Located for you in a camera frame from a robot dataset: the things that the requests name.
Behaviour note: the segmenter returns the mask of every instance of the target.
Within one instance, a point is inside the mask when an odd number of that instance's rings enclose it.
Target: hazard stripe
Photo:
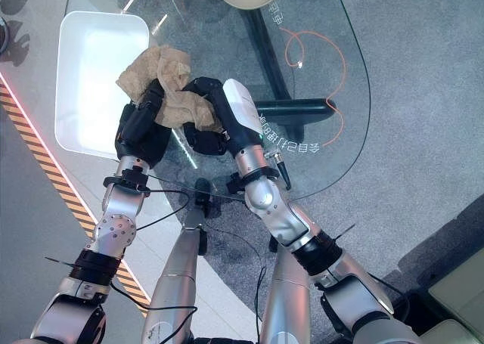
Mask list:
[[[28,116],[23,114],[20,105],[17,104],[17,101],[12,97],[4,83],[5,80],[0,74],[0,104],[15,125],[15,128],[20,133],[27,147],[33,153],[40,167],[44,170],[47,178],[64,200],[67,208],[72,212],[82,229],[84,229],[85,234],[92,238],[97,222],[91,217],[89,211],[83,205],[81,197],[78,197],[74,189],[71,188],[71,185],[61,172],[61,167],[51,158],[47,148],[42,143],[42,139],[37,135],[36,130],[31,125]],[[144,305],[150,305],[149,298],[139,287],[134,277],[131,276],[124,263],[121,263],[116,275],[129,295],[134,296],[137,301]],[[146,317],[147,310],[139,305],[136,306],[141,314]]]

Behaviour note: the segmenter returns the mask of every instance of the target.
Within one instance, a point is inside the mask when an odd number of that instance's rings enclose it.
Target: white tray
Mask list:
[[[135,15],[69,13],[60,25],[55,137],[66,150],[116,159],[114,138],[129,97],[120,73],[148,47],[150,32]]]

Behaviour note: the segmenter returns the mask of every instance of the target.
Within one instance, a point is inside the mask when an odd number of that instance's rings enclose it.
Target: orange and black striped tape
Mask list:
[[[0,75],[0,79],[0,103],[7,112],[8,117],[14,123],[15,128],[20,133],[27,147],[32,151],[33,156],[36,158],[42,170],[44,170],[51,183],[57,189],[57,192],[66,203],[67,208],[72,212],[87,236],[92,238],[97,224],[96,218],[82,200],[56,159],[45,146],[39,133],[30,122],[29,117],[17,99],[13,97],[2,75]],[[133,296],[145,305],[150,304],[150,298],[143,291],[124,260],[121,262],[116,276],[130,296]],[[146,316],[147,310],[141,306],[138,306],[138,308]]]

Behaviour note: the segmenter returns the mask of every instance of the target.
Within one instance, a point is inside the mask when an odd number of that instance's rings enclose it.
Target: robotic arm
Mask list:
[[[237,164],[247,207],[323,291],[321,304],[335,329],[354,337],[357,344],[420,343],[409,327],[392,317],[392,303],[363,267],[299,206],[284,201],[274,182],[278,173],[265,158],[262,127],[247,89],[233,79],[223,85],[202,77],[185,90],[212,102],[224,128],[226,147]]]
[[[98,344],[103,339],[106,301],[125,249],[135,239],[136,215],[149,196],[147,171],[164,155],[171,129],[154,122],[164,96],[157,80],[141,103],[124,107],[116,134],[119,166],[104,180],[103,216],[34,326],[31,339],[14,344]]]

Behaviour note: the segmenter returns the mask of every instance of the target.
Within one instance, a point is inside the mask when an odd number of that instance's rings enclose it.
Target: glass tabletop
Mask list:
[[[243,83],[259,111],[265,148],[282,152],[292,199],[333,184],[358,157],[369,83],[340,0],[273,0],[251,11],[223,0],[86,1],[69,0],[67,11],[138,15],[158,45],[189,53],[192,78]],[[177,129],[155,171],[187,187],[207,178],[213,193],[227,195],[236,165],[229,153],[193,152]]]

